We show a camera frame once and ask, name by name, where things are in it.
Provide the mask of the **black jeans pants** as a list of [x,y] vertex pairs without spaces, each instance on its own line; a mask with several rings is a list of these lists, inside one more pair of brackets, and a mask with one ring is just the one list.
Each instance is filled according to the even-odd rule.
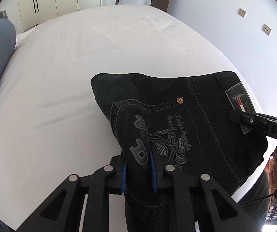
[[228,194],[264,160],[265,135],[244,135],[229,119],[232,89],[243,89],[234,72],[184,78],[100,73],[91,86],[127,162],[128,231],[170,231],[173,197],[154,193],[150,153],[186,174],[210,175]]

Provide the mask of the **white bed mattress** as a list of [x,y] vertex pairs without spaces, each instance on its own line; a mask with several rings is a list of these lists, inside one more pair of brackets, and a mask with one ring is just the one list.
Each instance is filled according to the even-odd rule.
[[[91,86],[100,73],[155,78],[234,72],[213,44],[178,19],[142,5],[82,10],[37,26],[0,77],[0,219],[18,229],[70,174],[123,153]],[[263,162],[231,196],[261,224],[269,184]]]

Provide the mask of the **grey pillow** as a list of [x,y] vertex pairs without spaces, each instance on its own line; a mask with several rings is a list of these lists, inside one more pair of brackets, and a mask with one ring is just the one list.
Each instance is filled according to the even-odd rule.
[[0,19],[8,19],[7,11],[1,10],[0,11]]

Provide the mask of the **lower wall socket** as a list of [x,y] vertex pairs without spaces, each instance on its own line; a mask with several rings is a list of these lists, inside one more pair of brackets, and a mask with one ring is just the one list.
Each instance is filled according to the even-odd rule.
[[262,31],[269,36],[272,30],[266,24],[263,24]]

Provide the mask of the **wall socket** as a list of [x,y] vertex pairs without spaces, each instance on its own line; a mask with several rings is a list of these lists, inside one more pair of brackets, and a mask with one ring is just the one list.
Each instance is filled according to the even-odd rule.
[[262,31],[269,36],[272,30],[266,24],[263,24]]
[[241,17],[245,17],[246,11],[243,10],[243,9],[241,9],[241,8],[239,8],[239,10],[238,10],[238,15],[240,15]]

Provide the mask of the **upper wall socket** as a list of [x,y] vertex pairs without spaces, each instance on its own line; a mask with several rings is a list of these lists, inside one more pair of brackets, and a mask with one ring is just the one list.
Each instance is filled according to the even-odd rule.
[[239,8],[239,10],[238,10],[238,15],[240,15],[241,17],[245,17],[246,11],[243,10],[243,9],[241,9],[241,8]]

